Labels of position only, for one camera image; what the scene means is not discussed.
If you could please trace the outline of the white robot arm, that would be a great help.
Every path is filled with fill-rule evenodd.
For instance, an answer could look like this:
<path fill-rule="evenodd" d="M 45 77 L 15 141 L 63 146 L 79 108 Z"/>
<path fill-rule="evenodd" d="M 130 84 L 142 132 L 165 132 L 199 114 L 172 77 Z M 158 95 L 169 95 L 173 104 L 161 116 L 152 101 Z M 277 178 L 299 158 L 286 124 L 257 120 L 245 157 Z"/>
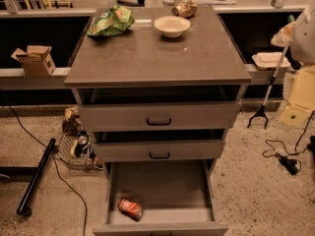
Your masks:
<path fill-rule="evenodd" d="M 287 125 L 298 126 L 315 110 L 315 3 L 281 28 L 271 43 L 289 47 L 292 59 L 300 63 L 279 117 Z"/>

